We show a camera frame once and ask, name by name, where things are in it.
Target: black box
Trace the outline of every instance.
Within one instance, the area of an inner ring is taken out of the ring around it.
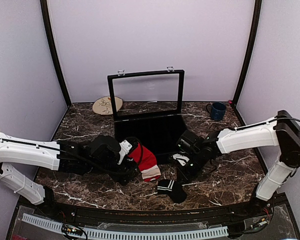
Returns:
[[[179,75],[176,109],[118,115],[115,103],[114,79],[168,74]],[[136,137],[147,149],[154,153],[158,164],[168,163],[169,155],[179,151],[177,141],[187,129],[181,116],[185,71],[135,72],[109,75],[107,78],[113,111],[115,139],[121,142],[127,137]]]

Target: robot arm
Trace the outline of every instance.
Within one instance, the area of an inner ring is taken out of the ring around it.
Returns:
[[[93,167],[75,156],[89,158],[95,162],[101,161],[100,158],[107,158],[119,168],[132,148],[132,144],[126,140],[119,143],[114,138],[103,135],[99,135],[87,148],[83,148],[75,142],[32,141],[0,132],[0,182],[34,205],[51,204],[54,201],[53,191],[33,182],[10,163],[83,175],[91,171]]]
[[[265,122],[225,128],[210,133],[206,139],[186,131],[177,143],[189,155],[186,164],[181,166],[180,162],[178,165],[183,179],[190,181],[209,160],[222,154],[263,146],[279,146],[281,154],[256,187],[250,201],[254,205],[264,205],[288,176],[300,167],[300,126],[287,118],[291,116],[282,110],[276,117]]]

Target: marble surface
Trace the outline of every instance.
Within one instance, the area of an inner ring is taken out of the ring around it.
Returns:
[[[229,105],[220,122],[209,118],[204,110],[206,102],[184,102],[182,116],[190,131],[202,137],[209,132],[239,126]],[[92,103],[73,104],[63,119],[55,140],[69,140],[87,144],[99,134],[114,135],[112,115],[93,113]],[[122,111],[142,113],[154,108],[165,110],[173,103],[125,102]],[[158,195],[157,181],[144,182],[139,174],[126,186],[115,183],[106,174],[89,173],[84,176],[40,168],[36,182],[53,189],[59,203],[91,208],[131,211],[173,211],[215,207],[246,202],[264,173],[252,149],[225,154],[214,161],[217,171],[206,165],[201,176],[183,189],[188,197],[183,203],[173,203],[167,195]],[[171,164],[160,165],[161,178],[176,180],[177,170]]]

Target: red object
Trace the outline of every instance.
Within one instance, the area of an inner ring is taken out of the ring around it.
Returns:
[[[13,236],[12,236],[12,239],[13,239],[13,240],[29,240],[28,238],[24,238],[24,237],[17,236],[17,235],[13,235]]]
[[[139,170],[142,173],[142,178],[145,182],[150,182],[160,178],[161,173],[160,169],[157,166],[156,156],[149,151],[146,147],[142,146],[143,154],[141,163],[139,164]],[[139,162],[141,156],[141,146],[138,143],[138,147],[128,155],[129,158],[132,158],[136,163]]]

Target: mug handle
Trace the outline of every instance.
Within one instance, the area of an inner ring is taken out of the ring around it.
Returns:
[[[210,110],[208,109],[209,106],[210,106],[211,109],[212,109],[212,104],[209,103],[209,104],[207,104],[207,105],[205,106],[205,110],[210,114],[210,113],[211,113],[211,109],[210,109]]]

